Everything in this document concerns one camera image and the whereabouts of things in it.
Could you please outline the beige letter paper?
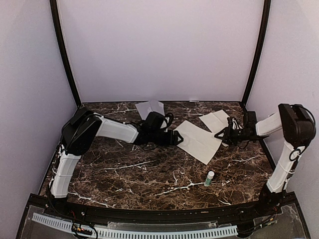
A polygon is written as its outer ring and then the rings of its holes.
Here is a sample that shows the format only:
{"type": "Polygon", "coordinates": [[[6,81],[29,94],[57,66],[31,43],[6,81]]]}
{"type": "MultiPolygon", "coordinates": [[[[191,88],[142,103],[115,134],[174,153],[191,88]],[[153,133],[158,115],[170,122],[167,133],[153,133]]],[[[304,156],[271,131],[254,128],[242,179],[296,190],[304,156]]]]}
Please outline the beige letter paper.
{"type": "Polygon", "coordinates": [[[183,142],[177,146],[205,165],[211,161],[220,148],[220,139],[189,121],[185,120],[175,130],[183,137],[183,142]]]}

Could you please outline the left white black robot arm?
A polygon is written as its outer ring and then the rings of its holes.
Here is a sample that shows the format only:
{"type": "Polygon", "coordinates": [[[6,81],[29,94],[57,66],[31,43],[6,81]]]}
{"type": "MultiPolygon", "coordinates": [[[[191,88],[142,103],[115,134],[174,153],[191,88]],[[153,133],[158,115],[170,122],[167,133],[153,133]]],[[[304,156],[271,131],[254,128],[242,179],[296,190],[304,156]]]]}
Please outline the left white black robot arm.
{"type": "Polygon", "coordinates": [[[70,205],[62,199],[68,195],[68,187],[73,172],[82,155],[91,147],[96,137],[121,140],[133,145],[177,146],[184,139],[177,130],[169,129],[174,117],[168,113],[148,113],[146,119],[138,123],[120,122],[106,118],[86,107],[63,126],[58,146],[58,167],[49,184],[49,193],[53,198],[51,209],[59,217],[70,213],[70,205]]]}

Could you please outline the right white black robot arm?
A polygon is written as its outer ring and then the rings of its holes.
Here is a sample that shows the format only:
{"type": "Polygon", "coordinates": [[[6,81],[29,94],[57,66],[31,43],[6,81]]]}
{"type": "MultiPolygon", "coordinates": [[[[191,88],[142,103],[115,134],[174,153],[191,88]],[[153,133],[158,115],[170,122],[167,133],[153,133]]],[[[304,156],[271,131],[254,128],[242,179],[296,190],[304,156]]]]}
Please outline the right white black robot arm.
{"type": "Polygon", "coordinates": [[[278,110],[258,121],[254,111],[246,111],[243,126],[236,118],[228,117],[228,125],[214,135],[227,145],[243,141],[259,141],[279,130],[283,131],[284,146],[277,166],[266,183],[270,195],[282,193],[294,174],[298,162],[316,135],[314,115],[300,104],[279,104],[278,110]]]}

